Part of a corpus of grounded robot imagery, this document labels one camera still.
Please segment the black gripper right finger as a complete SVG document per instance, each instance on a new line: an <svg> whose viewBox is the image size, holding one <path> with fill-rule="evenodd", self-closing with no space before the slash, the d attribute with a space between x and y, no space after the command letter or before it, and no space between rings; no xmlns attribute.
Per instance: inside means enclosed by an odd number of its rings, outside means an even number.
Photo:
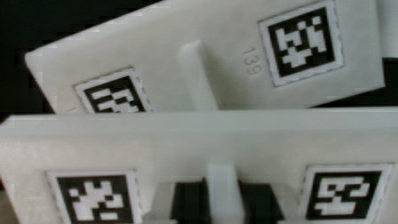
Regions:
<svg viewBox="0 0 398 224"><path fill-rule="evenodd" d="M243 224L277 224L284 214L272 186L266 183L238 182L243 201Z"/></svg>

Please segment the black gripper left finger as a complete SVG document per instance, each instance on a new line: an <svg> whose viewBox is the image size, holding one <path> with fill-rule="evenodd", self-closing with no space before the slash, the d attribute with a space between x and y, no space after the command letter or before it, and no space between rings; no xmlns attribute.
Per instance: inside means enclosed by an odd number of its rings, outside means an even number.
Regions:
<svg viewBox="0 0 398 224"><path fill-rule="evenodd" d="M171 219L178 224L211 224L206 179L176 184Z"/></svg>

